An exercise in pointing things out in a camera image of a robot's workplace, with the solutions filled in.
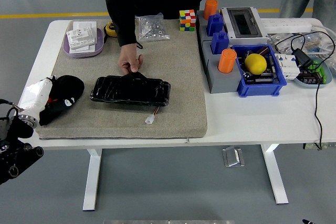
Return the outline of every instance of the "table leg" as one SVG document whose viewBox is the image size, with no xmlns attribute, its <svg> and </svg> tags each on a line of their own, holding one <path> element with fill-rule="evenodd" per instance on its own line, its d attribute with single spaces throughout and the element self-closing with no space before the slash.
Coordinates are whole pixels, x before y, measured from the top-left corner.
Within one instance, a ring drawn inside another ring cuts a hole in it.
<svg viewBox="0 0 336 224">
<path fill-rule="evenodd" d="M 83 211 L 94 210 L 96 206 L 101 151 L 102 149 L 88 149 L 91 157 L 88 179 L 86 182 Z"/>
<path fill-rule="evenodd" d="M 268 171 L 268 176 L 271 181 L 275 201 L 277 204 L 287 204 L 288 199 L 285 187 L 282 183 L 280 171 L 274 155 L 274 149 L 278 144 L 262 144 L 261 149 L 264 154 L 264 159 Z"/>
</svg>

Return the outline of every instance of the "blue container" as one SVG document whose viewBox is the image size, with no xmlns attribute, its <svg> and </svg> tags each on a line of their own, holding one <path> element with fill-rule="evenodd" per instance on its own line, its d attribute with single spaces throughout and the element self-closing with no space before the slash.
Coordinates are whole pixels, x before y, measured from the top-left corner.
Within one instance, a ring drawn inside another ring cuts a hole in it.
<svg viewBox="0 0 336 224">
<path fill-rule="evenodd" d="M 270 83 L 270 84 L 246 84 L 244 79 L 244 72 L 240 67 L 238 60 L 239 56 L 244 56 L 247 51 L 257 52 L 262 47 L 268 47 L 270 49 L 270 54 L 273 59 L 275 72 L 279 79 L 279 83 Z M 285 78 L 283 77 L 282 71 L 280 69 L 279 63 L 274 55 L 273 49 L 269 45 L 242 45 L 242 46 L 232 46 L 232 49 L 237 52 L 236 62 L 238 69 L 242 76 L 242 79 L 238 85 L 237 92 L 240 97 L 247 97 L 251 95 L 272 95 L 277 97 L 279 95 L 280 89 L 287 84 Z"/>
</svg>

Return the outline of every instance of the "rubik's cube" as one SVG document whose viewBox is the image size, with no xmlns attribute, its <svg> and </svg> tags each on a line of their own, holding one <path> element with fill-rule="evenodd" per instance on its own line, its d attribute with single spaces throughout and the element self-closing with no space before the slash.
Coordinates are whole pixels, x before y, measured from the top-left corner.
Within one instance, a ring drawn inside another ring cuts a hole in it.
<svg viewBox="0 0 336 224">
<path fill-rule="evenodd" d="M 196 15 L 194 10 L 180 11 L 180 31 L 194 31 Z"/>
</svg>

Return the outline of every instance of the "black sleeve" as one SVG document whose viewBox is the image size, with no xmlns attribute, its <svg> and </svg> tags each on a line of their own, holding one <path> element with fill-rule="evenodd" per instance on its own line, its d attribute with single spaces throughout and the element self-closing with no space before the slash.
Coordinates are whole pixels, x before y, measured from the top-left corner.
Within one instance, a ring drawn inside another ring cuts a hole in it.
<svg viewBox="0 0 336 224">
<path fill-rule="evenodd" d="M 118 35 L 119 46 L 136 43 L 134 0 L 105 0 Z"/>
</svg>

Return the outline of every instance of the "power strip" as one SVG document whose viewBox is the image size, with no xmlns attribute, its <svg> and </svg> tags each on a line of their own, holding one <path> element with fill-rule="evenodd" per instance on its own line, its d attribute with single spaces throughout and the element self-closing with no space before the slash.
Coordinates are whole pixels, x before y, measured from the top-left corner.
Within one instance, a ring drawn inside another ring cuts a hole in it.
<svg viewBox="0 0 336 224">
<path fill-rule="evenodd" d="M 268 34 L 309 33 L 311 24 L 301 18 L 262 18 Z"/>
</svg>

